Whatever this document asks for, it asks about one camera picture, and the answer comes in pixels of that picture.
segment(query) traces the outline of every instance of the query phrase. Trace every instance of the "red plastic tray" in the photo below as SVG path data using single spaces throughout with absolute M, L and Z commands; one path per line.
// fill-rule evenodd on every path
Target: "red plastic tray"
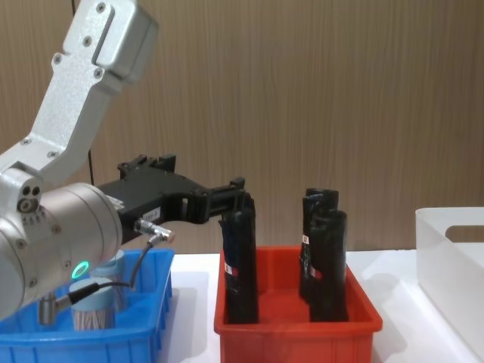
M 222 363 L 371 363 L 373 333 L 382 319 L 349 268 L 349 321 L 312 323 L 299 298 L 299 247 L 258 247 L 259 323 L 226 324 L 221 254 L 215 332 Z

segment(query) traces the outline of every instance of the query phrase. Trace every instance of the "blue plastic tray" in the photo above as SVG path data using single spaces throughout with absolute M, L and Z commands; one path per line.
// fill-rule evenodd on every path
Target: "blue plastic tray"
M 126 252 L 125 281 L 140 255 Z M 71 310 L 55 326 L 37 323 L 37 303 L 0 322 L 1 363 L 156 363 L 165 317 L 172 297 L 172 250 L 151 250 L 145 257 L 136 291 L 126 289 L 129 307 L 116 314 L 116 327 L 74 331 Z M 70 284 L 56 290 L 64 295 Z

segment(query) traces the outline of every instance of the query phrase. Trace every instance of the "green indicator light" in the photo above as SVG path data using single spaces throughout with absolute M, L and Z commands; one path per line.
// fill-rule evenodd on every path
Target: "green indicator light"
M 80 278 L 89 269 L 89 262 L 82 261 L 79 263 L 73 271 L 73 278 Z

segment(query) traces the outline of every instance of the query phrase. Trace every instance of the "black cylindrical object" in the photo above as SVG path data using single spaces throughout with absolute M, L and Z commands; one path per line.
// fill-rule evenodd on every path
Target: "black cylindrical object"
M 307 303 L 311 290 L 311 256 L 309 252 L 309 229 L 330 210 L 338 208 L 338 191 L 330 189 L 306 189 L 302 199 L 302 243 L 299 255 L 299 296 Z
M 346 214 L 330 211 L 309 230 L 312 287 L 311 321 L 347 321 Z
M 225 295 L 229 324 L 259 321 L 254 209 L 244 207 L 222 215 Z

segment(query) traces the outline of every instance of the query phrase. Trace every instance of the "wood panel wall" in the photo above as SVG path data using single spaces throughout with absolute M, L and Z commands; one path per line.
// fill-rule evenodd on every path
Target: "wood panel wall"
M 113 102 L 98 134 L 96 184 L 117 178 L 119 162 L 168 152 L 206 186 L 242 175 L 259 244 L 298 244 L 305 187 L 336 188 L 356 250 L 414 247 L 417 208 L 484 202 L 481 0 L 139 2 L 160 37 L 143 80 Z M 39 77 L 67 23 L 47 34 L 62 28 L 51 3 L 28 3 L 49 22 L 34 22 L 27 38 L 53 45 L 26 67 Z M 3 112 L 38 107 L 33 96 L 28 106 L 15 99 L 2 96 Z M 174 228 L 179 252 L 221 247 L 216 221 Z
M 67 0 L 0 1 L 0 153 L 30 132 L 72 18 Z M 84 166 L 67 183 L 89 180 Z

